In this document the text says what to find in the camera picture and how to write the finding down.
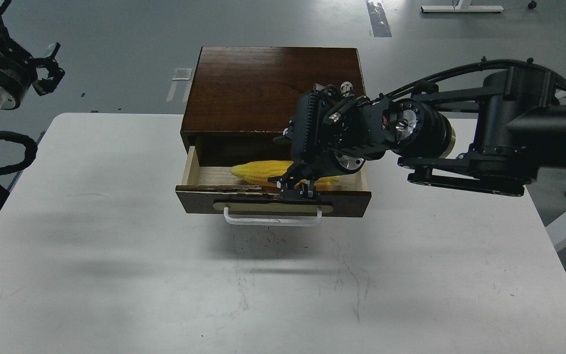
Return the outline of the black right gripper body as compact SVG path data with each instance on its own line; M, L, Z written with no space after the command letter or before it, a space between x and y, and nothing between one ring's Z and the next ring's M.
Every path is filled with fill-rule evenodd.
M286 175L348 175L366 160L382 158L397 146L391 103L315 84L297 100L288 128L276 138L290 142L292 165Z

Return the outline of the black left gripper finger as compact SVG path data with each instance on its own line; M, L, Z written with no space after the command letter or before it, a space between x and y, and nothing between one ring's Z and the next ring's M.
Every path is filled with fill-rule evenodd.
M42 58L33 58L33 64L58 64L56 55L61 48L59 42L51 43Z
M60 84L61 80L65 76L65 70L56 66L40 66L36 68L45 69L47 71L47 77L45 78L37 78L33 81L32 87L38 96L45 96L50 94L56 90L58 85Z

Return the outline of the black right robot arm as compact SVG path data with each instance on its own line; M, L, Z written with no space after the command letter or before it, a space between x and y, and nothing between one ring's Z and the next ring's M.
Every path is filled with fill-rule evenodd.
M316 200L317 180L386 151L410 183L522 196L539 168L566 168L566 79L533 59L481 59L375 99L315 85L284 139L292 165L269 182L286 200Z

